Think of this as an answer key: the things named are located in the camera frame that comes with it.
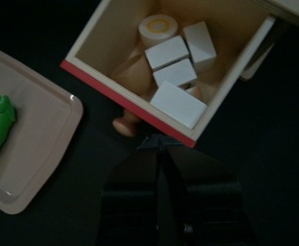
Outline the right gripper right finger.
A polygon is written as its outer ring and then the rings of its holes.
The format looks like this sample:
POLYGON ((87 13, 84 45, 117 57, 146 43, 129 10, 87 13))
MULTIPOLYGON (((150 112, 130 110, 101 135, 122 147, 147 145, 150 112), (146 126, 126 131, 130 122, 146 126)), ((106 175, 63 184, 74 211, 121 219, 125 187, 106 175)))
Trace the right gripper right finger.
POLYGON ((229 168, 181 145, 161 146, 181 246, 257 246, 241 184, 229 168))

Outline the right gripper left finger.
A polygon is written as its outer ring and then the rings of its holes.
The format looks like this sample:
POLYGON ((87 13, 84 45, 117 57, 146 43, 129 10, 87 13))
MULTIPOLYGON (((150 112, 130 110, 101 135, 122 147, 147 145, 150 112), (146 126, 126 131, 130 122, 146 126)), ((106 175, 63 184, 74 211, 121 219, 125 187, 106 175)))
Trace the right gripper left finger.
POLYGON ((157 246, 157 151, 149 137, 115 165, 102 191, 96 246, 157 246))

